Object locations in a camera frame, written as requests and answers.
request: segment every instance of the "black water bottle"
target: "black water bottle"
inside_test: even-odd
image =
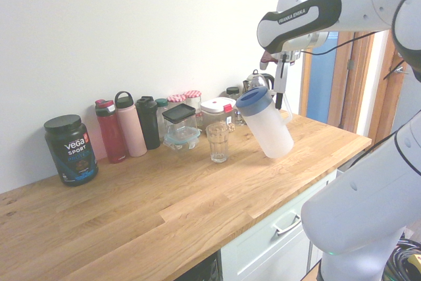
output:
[[[153,101],[152,97],[142,97],[136,101],[137,115],[148,150],[158,148],[161,144],[159,141],[157,109],[158,104]]]

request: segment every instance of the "wooden door frame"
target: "wooden door frame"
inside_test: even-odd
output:
[[[401,61],[389,32],[368,132],[372,143],[384,139],[391,132],[405,74],[393,73],[386,80],[383,78]]]
[[[338,44],[363,35],[362,32],[340,32]],[[351,132],[357,131],[362,97],[374,36],[340,47],[336,51],[334,77],[330,97],[328,124]],[[311,55],[306,55],[301,80],[300,115],[307,114],[310,89]]]

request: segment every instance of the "dishwasher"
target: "dishwasher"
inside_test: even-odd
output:
[[[222,281],[219,252],[207,257],[175,281]]]

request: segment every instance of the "kitchen cabinet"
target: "kitchen cabinet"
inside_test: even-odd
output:
[[[336,177],[336,170],[221,249],[224,281],[299,281],[322,252],[301,224],[304,202]]]

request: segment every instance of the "red water bottle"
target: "red water bottle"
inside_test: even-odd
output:
[[[95,112],[109,162],[121,163],[126,158],[126,146],[118,125],[114,101],[103,99],[95,101]]]

